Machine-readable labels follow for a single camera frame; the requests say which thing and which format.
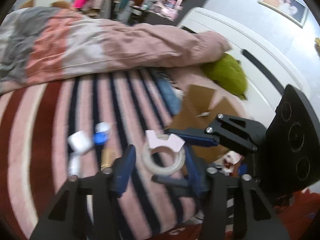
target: white headboard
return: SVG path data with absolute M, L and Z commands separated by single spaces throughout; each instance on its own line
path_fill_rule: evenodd
M 179 26 L 194 33 L 212 30 L 229 40 L 230 55 L 241 61 L 247 75 L 247 101 L 244 108 L 253 119 L 268 127 L 287 84 L 310 98 L 310 87 L 294 65 L 270 42 L 257 33 L 223 15 L 203 8 L 193 8 Z

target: framed photo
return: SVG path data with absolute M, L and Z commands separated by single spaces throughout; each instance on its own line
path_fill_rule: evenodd
M 306 21 L 308 7 L 297 0 L 259 0 L 258 3 L 287 17 L 301 28 Z

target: gray blanket section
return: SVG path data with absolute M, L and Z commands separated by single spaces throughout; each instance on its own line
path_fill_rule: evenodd
M 12 23 L 15 25 L 14 31 L 0 63 L 0 82 L 11 80 L 25 83 L 25 67 L 35 40 L 46 28 L 48 20 L 59 10 L 61 9 L 53 7 L 30 8 Z

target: blue cap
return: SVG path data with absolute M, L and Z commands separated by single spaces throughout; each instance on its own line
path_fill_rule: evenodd
M 104 145 L 108 141 L 108 135 L 105 132 L 95 133 L 93 136 L 95 145 Z

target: dark red stripe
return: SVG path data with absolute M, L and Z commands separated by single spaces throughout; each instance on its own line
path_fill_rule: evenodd
M 10 98 L 0 125 L 0 212 L 3 214 L 9 225 L 21 240 L 25 240 L 21 228 L 15 218 L 9 199 L 8 191 L 8 154 L 11 127 L 23 97 L 25 88 L 16 90 Z
M 33 129 L 30 186 L 38 216 L 54 196 L 52 177 L 53 120 L 62 82 L 50 82 L 43 94 Z

